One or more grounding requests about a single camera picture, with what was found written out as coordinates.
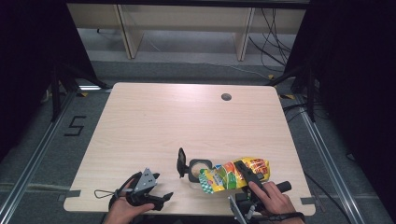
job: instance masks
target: black cable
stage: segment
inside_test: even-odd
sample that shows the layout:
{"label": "black cable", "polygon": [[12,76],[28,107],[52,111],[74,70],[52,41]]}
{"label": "black cable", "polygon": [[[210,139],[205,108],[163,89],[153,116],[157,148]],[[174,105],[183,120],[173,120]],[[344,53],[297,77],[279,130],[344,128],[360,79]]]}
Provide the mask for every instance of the black cable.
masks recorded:
{"label": "black cable", "polygon": [[306,105],[306,103],[298,104],[298,105],[289,105],[289,106],[283,107],[283,112],[288,112],[296,107],[305,106],[305,105]]}
{"label": "black cable", "polygon": [[286,64],[286,61],[285,61],[286,55],[283,52],[283,49],[280,47],[279,39],[277,38],[277,33],[276,33],[276,9],[274,9],[274,8],[273,8],[273,24],[274,24],[274,31],[275,32],[274,31],[271,31],[271,32],[273,34],[275,42],[277,43],[277,48],[279,50],[280,56],[282,57],[283,63]]}
{"label": "black cable", "polygon": [[314,178],[312,178],[312,176],[307,174],[306,171],[303,172],[304,175],[308,177],[315,185],[317,185],[318,188],[320,188],[323,191],[323,193],[326,194],[326,196],[335,204],[335,206],[337,206],[337,208],[341,211],[344,217],[346,217],[347,222],[351,223],[349,217],[347,216],[347,212],[340,206],[340,204],[338,204],[338,202],[336,202],[335,199],[332,196],[330,196],[330,194]]}
{"label": "black cable", "polygon": [[328,119],[328,120],[330,120],[329,116],[327,116],[327,117],[325,118],[325,117],[323,117],[323,116],[318,115],[318,113],[315,113],[315,112],[314,112],[314,114],[315,114],[318,118],[320,118],[320,119]]}
{"label": "black cable", "polygon": [[251,37],[248,38],[253,45],[262,53],[266,54],[267,56],[269,56],[270,58],[272,58],[273,60],[275,60],[277,63],[280,63],[282,66],[285,66],[284,63],[282,63],[280,60],[276,59],[274,56],[272,56],[270,53],[268,53],[267,51],[263,50],[262,48],[260,48],[256,43],[254,43],[254,41],[251,39]]}
{"label": "black cable", "polygon": [[291,122],[293,119],[295,119],[298,115],[303,114],[304,112],[306,112],[306,110],[300,111],[297,114],[295,114],[293,117],[291,117],[291,119],[288,119],[288,123]]}
{"label": "black cable", "polygon": [[[107,194],[106,194],[106,195],[104,195],[104,196],[98,196],[98,195],[97,195],[97,192],[103,192],[103,193],[107,193]],[[95,195],[95,197],[96,197],[97,199],[102,199],[102,198],[105,198],[105,197],[108,197],[108,196],[114,195],[114,191],[108,191],[108,190],[96,189],[96,190],[93,192],[93,194]]]}
{"label": "black cable", "polygon": [[264,66],[264,68],[266,68],[266,69],[268,69],[268,70],[270,70],[270,71],[273,71],[273,72],[280,72],[280,73],[283,73],[283,72],[284,72],[284,71],[276,70],[276,69],[273,69],[273,68],[270,68],[270,67],[266,66],[265,63],[264,63],[264,61],[263,61],[262,54],[261,54],[261,59],[262,59],[262,66]]}
{"label": "black cable", "polygon": [[[262,9],[262,15],[264,16],[265,22],[267,23],[268,30],[269,30],[269,33],[268,33],[268,36],[267,36],[267,37],[265,37],[265,35],[262,34],[262,35],[264,36],[264,38],[266,39],[266,41],[268,41],[268,43],[270,43],[272,46],[274,46],[274,47],[276,47],[276,48],[281,48],[281,49],[283,49],[283,50],[285,50],[285,51],[290,52],[291,49],[289,49],[289,47],[287,47],[286,45],[284,45],[283,43],[281,43],[281,42],[279,41],[279,39],[277,38],[277,34],[274,34],[274,32],[273,32],[273,26],[276,26],[274,14],[273,14],[273,22],[271,23],[271,25],[270,25],[269,21],[267,20],[267,17],[265,16],[265,13],[264,13],[263,9]],[[272,43],[272,42],[268,39],[269,36],[270,36],[270,34],[272,34],[273,37],[274,37],[274,39],[277,40],[277,41],[279,41],[279,43],[281,43],[285,48],[280,47],[279,44],[278,44],[278,45],[275,45],[274,43]]]}

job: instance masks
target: finger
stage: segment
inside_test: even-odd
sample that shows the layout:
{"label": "finger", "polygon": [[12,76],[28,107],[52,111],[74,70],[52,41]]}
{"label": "finger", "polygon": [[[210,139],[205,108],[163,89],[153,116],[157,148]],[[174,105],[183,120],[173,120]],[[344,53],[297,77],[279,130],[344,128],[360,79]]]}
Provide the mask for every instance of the finger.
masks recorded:
{"label": "finger", "polygon": [[120,192],[119,197],[125,197],[126,196],[126,190],[131,186],[132,182],[134,179],[131,179],[124,187],[124,189]]}
{"label": "finger", "polygon": [[140,206],[136,206],[134,208],[134,211],[136,212],[137,215],[140,215],[142,213],[145,213],[149,210],[152,210],[155,207],[154,203],[145,203]]}
{"label": "finger", "polygon": [[282,194],[276,184],[272,181],[265,183],[263,187],[270,198],[274,198],[276,195]]}
{"label": "finger", "polygon": [[268,197],[268,195],[262,191],[261,188],[259,188],[259,186],[257,186],[257,184],[255,184],[252,181],[248,182],[248,186],[250,187],[251,190],[253,190],[253,192],[257,195],[257,197],[259,197],[263,203],[266,203],[270,200],[270,198]]}

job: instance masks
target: aluminum rail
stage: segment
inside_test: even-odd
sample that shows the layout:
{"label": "aluminum rail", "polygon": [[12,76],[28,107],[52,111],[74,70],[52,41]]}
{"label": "aluminum rail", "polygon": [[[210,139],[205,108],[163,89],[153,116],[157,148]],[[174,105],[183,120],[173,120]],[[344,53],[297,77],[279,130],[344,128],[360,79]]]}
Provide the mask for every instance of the aluminum rail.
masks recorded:
{"label": "aluminum rail", "polygon": [[74,91],[67,93],[64,102],[62,103],[61,111],[58,118],[49,124],[49,127],[46,130],[37,148],[35,149],[33,156],[24,168],[17,183],[15,183],[13,189],[8,194],[5,202],[2,204],[0,209],[0,223],[7,224],[11,219],[12,215],[14,214],[24,192],[28,187],[29,182],[31,181],[32,177],[35,174],[35,171],[43,160],[46,151],[50,146],[52,138],[56,134],[56,131],[64,118],[64,113],[67,107],[70,106],[75,97],[76,93]]}
{"label": "aluminum rail", "polygon": [[[301,95],[296,95],[297,104],[303,104],[304,100]],[[346,214],[348,215],[350,222],[353,224],[363,224],[366,223],[361,214],[361,211],[358,205],[355,202],[355,199],[352,196],[346,182],[341,176],[337,166],[332,159],[332,155],[326,147],[326,144],[323,141],[323,138],[320,135],[317,125],[311,121],[308,117],[307,113],[304,112],[303,108],[300,108],[302,112],[302,116],[304,119],[304,123],[311,134],[312,139],[317,147],[318,153],[326,167],[327,172],[329,173],[330,179],[337,191],[337,194],[340,197],[341,203],[346,209]]]}

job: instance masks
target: wooden table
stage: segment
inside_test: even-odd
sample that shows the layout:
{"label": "wooden table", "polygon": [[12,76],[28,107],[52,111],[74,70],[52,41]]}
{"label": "wooden table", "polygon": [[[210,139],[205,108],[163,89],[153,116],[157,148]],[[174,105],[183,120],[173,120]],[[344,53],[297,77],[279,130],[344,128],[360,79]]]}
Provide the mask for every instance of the wooden table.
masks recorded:
{"label": "wooden table", "polygon": [[[221,95],[232,99],[225,101]],[[96,189],[115,190],[132,174],[148,167],[160,173],[151,195],[174,192],[163,210],[149,214],[232,216],[228,196],[241,190],[205,194],[187,176],[179,178],[180,147],[192,159],[223,164],[252,156],[270,162],[270,180],[286,180],[298,211],[315,213],[303,170],[276,90],[263,86],[118,83],[97,124],[71,190],[67,211],[106,212],[109,197]]]}

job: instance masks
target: chip bag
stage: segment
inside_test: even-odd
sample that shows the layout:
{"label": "chip bag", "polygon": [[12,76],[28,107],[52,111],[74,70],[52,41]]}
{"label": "chip bag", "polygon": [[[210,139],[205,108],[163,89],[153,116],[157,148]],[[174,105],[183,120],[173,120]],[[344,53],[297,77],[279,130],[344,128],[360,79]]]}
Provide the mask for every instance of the chip bag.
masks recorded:
{"label": "chip bag", "polygon": [[223,165],[216,165],[212,169],[201,169],[198,176],[202,190],[205,193],[214,193],[225,189],[241,189],[248,183],[244,180],[233,164],[242,161],[254,174],[262,174],[261,181],[267,181],[270,177],[269,162],[263,159],[244,157],[235,161],[229,161]]}

